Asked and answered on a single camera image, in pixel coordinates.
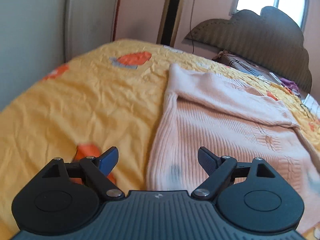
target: bed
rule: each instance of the bed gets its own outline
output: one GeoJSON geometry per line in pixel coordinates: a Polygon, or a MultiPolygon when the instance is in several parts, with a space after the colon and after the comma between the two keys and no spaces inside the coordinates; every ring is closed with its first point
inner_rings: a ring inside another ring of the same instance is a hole
{"type": "Polygon", "coordinates": [[[17,232],[11,202],[52,158],[71,162],[77,147],[116,146],[112,171],[125,193],[146,188],[146,167],[161,119],[170,63],[241,79],[282,100],[320,151],[320,123],[285,88],[167,46],[120,40],[76,57],[39,80],[0,115],[0,239],[17,232]]]}

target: white wardrobe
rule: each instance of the white wardrobe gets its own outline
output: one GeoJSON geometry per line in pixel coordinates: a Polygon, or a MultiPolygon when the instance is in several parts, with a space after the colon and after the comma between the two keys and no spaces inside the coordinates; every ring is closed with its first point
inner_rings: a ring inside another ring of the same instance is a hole
{"type": "Polygon", "coordinates": [[[112,40],[117,0],[0,5],[0,111],[57,66],[112,40]]]}

